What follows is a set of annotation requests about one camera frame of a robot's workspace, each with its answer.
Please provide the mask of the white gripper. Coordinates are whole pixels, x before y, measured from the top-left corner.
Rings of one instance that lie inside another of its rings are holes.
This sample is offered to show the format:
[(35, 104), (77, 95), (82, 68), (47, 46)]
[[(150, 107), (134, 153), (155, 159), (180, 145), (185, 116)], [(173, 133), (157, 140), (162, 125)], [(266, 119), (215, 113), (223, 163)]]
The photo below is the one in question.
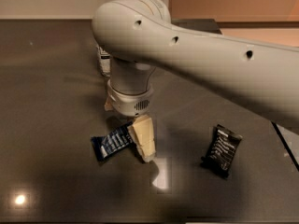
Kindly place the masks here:
[(141, 94), (122, 94), (116, 91), (111, 82), (107, 83), (107, 99), (104, 104), (106, 111), (115, 110), (126, 117), (137, 117), (128, 127), (130, 136), (136, 144), (137, 151), (144, 162), (154, 159), (156, 149), (152, 118), (147, 113), (150, 109), (153, 88)]

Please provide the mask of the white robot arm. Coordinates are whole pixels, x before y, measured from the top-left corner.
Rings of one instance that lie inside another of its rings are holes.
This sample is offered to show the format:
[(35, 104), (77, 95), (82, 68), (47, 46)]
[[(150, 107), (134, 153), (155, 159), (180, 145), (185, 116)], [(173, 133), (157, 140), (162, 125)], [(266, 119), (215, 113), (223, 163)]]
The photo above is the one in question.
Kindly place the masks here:
[(109, 100), (125, 116), (152, 93), (150, 69), (189, 79), (292, 131), (299, 129), (299, 49), (177, 27), (161, 0), (117, 0), (92, 21), (111, 56)]

